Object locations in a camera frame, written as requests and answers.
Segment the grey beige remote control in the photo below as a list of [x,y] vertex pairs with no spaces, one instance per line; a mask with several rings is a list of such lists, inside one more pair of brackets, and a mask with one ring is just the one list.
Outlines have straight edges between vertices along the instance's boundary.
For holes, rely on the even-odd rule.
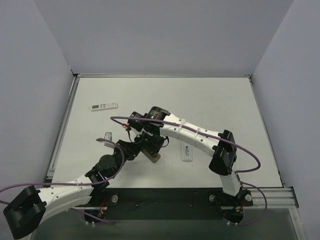
[[146,149],[142,149],[141,151],[153,164],[156,164],[158,160],[161,158],[161,155],[158,152],[151,152]]

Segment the white remote being loaded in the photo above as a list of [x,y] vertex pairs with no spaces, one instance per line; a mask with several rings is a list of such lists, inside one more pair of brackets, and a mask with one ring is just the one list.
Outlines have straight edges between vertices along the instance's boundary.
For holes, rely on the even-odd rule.
[[193,147],[190,144],[182,142],[182,161],[192,162],[193,161]]

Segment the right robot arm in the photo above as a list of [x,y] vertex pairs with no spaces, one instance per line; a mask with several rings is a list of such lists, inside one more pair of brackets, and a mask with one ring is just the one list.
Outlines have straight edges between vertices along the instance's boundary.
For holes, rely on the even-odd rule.
[[232,132],[198,127],[157,106],[144,115],[134,111],[129,117],[128,125],[139,133],[174,138],[212,157],[208,167],[220,176],[222,192],[232,197],[239,195],[241,183],[233,170],[237,148],[231,144],[235,142]]

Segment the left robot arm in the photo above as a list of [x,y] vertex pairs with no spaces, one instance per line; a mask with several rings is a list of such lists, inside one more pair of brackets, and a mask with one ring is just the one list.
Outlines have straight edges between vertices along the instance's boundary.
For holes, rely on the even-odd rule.
[[112,154],[102,156],[91,170],[70,182],[26,186],[3,210],[13,238],[28,236],[45,220],[73,207],[100,204],[109,181],[141,149],[140,143],[119,140]]

